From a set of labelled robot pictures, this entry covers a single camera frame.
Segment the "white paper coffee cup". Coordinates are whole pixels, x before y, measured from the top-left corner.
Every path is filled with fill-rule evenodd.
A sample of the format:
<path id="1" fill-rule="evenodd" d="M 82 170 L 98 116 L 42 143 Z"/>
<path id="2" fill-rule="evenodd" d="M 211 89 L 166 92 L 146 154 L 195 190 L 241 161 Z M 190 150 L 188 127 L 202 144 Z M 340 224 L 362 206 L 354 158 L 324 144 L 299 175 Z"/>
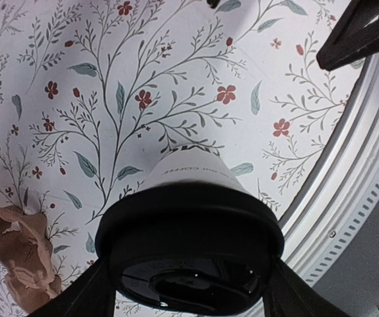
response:
<path id="1" fill-rule="evenodd" d="M 212 184 L 248 193 L 222 158 L 200 145 L 182 145 L 172 149 L 149 173 L 141 189 L 189 182 Z"/>

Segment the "brown cardboard cup carrier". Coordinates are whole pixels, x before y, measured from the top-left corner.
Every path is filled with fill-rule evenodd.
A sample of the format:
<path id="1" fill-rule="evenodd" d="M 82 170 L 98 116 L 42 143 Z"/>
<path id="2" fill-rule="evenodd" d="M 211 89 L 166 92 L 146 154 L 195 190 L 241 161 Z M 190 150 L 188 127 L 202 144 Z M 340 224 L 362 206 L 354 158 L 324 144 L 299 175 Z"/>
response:
<path id="1" fill-rule="evenodd" d="M 0 262 L 13 300 L 32 313 L 61 293 L 52 263 L 53 246 L 46 237 L 43 213 L 27 215 L 14 205 L 0 207 Z"/>

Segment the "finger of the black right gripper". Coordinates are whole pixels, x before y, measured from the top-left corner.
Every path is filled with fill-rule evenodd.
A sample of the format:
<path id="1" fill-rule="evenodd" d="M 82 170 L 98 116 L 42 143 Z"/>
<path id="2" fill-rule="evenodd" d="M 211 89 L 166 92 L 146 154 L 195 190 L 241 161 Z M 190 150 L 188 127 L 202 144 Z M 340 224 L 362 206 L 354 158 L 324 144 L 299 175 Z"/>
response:
<path id="1" fill-rule="evenodd" d="M 321 69 L 335 70 L 379 53 L 379 1 L 350 1 L 316 55 Z"/>

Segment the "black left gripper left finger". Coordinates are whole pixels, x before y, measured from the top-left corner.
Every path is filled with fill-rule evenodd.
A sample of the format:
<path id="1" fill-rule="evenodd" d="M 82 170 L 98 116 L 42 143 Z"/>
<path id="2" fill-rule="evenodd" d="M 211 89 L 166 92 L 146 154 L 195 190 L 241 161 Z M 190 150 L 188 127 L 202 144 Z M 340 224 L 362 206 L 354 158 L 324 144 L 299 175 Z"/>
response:
<path id="1" fill-rule="evenodd" d="M 60 295 L 35 310 L 33 317 L 110 317 L 116 289 L 108 276 L 108 259 L 100 258 Z"/>

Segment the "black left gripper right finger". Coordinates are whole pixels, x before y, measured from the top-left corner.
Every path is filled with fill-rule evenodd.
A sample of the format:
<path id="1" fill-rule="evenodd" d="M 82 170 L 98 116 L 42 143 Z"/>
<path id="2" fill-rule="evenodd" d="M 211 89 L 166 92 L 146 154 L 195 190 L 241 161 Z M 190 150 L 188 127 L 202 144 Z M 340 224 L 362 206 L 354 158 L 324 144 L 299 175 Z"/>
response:
<path id="1" fill-rule="evenodd" d="M 263 309 L 266 316 L 347 315 L 315 292 L 280 258 L 268 256 L 267 261 L 270 273 L 263 293 Z"/>

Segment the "black plastic cup lid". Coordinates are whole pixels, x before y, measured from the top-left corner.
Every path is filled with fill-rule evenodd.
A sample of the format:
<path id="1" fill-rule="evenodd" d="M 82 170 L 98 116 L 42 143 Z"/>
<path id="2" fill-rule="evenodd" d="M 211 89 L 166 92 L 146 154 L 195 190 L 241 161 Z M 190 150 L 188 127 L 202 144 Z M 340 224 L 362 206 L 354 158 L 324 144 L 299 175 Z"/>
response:
<path id="1" fill-rule="evenodd" d="M 260 200 L 190 182 L 129 195 L 103 215 L 96 252 L 116 290 L 139 304 L 232 316 L 259 301 L 283 253 L 277 218 Z"/>

